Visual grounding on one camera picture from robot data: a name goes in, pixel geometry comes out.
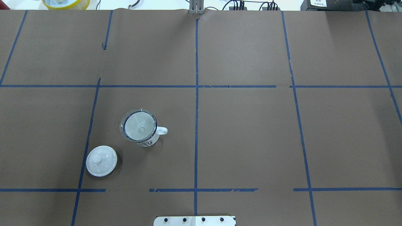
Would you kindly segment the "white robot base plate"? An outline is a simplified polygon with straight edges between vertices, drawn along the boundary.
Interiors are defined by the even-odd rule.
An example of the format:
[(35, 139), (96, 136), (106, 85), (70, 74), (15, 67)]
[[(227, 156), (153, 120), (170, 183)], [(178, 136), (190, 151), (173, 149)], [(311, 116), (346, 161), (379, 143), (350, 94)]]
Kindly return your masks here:
[(160, 216), (154, 226), (236, 226), (235, 216)]

